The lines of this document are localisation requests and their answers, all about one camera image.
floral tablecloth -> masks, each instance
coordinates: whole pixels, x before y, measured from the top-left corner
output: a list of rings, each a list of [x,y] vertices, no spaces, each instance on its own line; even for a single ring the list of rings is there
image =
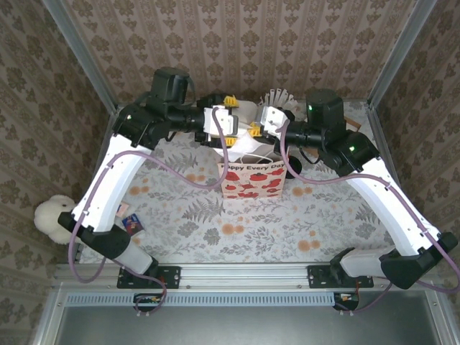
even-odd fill
[[[362,102],[345,103],[347,117],[373,139]],[[189,134],[162,141],[155,150],[169,166],[199,183],[218,177],[216,153]],[[303,162],[302,175],[335,177],[319,163]],[[220,188],[204,191],[172,178],[146,162],[124,201],[145,230],[134,240],[162,263],[329,261],[347,247],[379,248],[390,235],[361,196],[347,183],[308,185],[286,180],[281,198],[224,200]],[[122,227],[120,219],[116,223]],[[100,262],[86,247],[80,263]]]

stuffed toy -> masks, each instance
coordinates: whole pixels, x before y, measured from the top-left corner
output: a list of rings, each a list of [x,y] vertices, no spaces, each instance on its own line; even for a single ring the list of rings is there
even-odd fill
[[[70,232],[58,223],[58,218],[61,212],[72,211],[74,207],[75,202],[68,196],[54,195],[38,205],[34,215],[35,226],[54,242],[67,244],[70,241]],[[81,240],[77,237],[76,242],[81,243]]]

patterned wallpaper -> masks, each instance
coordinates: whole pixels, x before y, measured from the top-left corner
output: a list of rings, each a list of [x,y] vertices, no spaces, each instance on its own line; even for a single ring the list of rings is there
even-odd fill
[[[415,0],[67,0],[119,102],[155,69],[188,70],[199,96],[268,88],[367,98]]]
[[[80,198],[107,114],[40,1],[0,1],[0,343],[26,344],[64,246],[37,204]]]
[[[402,189],[460,238],[460,1],[437,2],[377,111]]]

black wire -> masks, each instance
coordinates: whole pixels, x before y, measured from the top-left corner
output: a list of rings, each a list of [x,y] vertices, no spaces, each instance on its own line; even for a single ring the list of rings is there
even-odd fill
[[[167,142],[170,142],[171,140],[174,139],[174,137],[175,137],[176,134],[177,134],[177,132],[173,132],[173,133],[171,134],[171,136],[170,136],[169,138],[165,138],[165,140],[166,140]]]
[[[310,158],[308,158],[307,155],[304,153],[302,147],[299,149],[299,151],[300,151],[300,154],[302,155],[302,157],[305,158],[305,160],[306,160],[307,162],[309,162],[310,164],[316,164],[316,163],[319,162],[319,156],[318,156],[318,159],[317,159],[315,162],[312,162],[312,161],[310,160]]]

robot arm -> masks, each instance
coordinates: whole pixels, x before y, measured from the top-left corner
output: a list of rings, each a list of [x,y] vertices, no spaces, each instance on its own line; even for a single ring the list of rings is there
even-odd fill
[[[184,106],[188,79],[187,74],[174,68],[155,72],[145,106],[135,102],[123,108],[88,191],[72,212],[61,213],[58,219],[60,225],[73,231],[78,219],[83,218],[77,233],[82,242],[137,274],[155,277],[158,262],[114,224],[116,210],[136,171],[158,142],[167,140],[169,132],[195,132],[200,134],[195,140],[201,143],[219,135],[213,112],[224,135],[236,134],[238,129],[237,117],[222,106],[212,105],[216,96],[202,98],[199,107]],[[88,200],[91,204],[85,209]]]
[[[288,115],[267,107],[260,114],[258,124],[263,128],[264,135],[281,139],[279,129]],[[340,276],[378,276],[388,278],[399,288],[409,288],[442,259],[426,234],[436,239],[446,252],[457,245],[457,240],[452,233],[441,234],[423,218],[391,178],[379,152],[365,135],[346,130],[343,101],[333,91],[319,90],[307,98],[307,116],[308,122],[289,122],[285,144],[318,149],[324,164],[341,177],[372,175],[383,179],[385,185],[369,178],[346,181],[371,206],[395,243],[393,247],[384,249],[348,248],[331,261],[331,269],[335,270],[339,280]],[[420,220],[425,232],[403,208],[389,189],[390,185]]]
[[[83,243],[103,256],[116,260],[137,274],[155,277],[158,262],[137,247],[123,229],[114,225],[114,217],[123,195],[135,172],[139,169],[157,143],[166,139],[169,132],[195,132],[195,140],[207,144],[218,134],[211,112],[220,104],[219,95],[210,95],[197,102],[198,107],[184,106],[185,92],[190,78],[173,68],[155,72],[152,90],[145,106],[133,103],[119,115],[109,149],[91,183],[88,192],[71,213],[62,213],[59,223],[72,231],[84,214],[78,230]],[[319,90],[307,99],[308,122],[292,121],[287,126],[286,145],[318,149],[320,159],[339,176],[369,174],[381,177],[396,188],[408,202],[427,232],[446,252],[457,241],[451,233],[440,234],[410,203],[395,181],[390,177],[379,152],[362,133],[346,130],[343,101],[333,91]],[[220,106],[215,110],[224,135],[237,133],[237,118]],[[289,114],[271,106],[265,107],[257,122],[265,136],[262,139],[280,139],[278,130]],[[280,149],[280,141],[275,151]],[[111,163],[120,152],[129,150]],[[99,176],[105,178],[97,185]],[[347,182],[354,187],[372,207],[385,225],[395,246],[384,249],[358,250],[349,248],[331,261],[337,276],[385,276],[399,288],[409,288],[442,258],[439,251],[417,227],[408,212],[393,193],[384,185],[368,179]],[[92,197],[91,207],[85,210],[86,201]]]

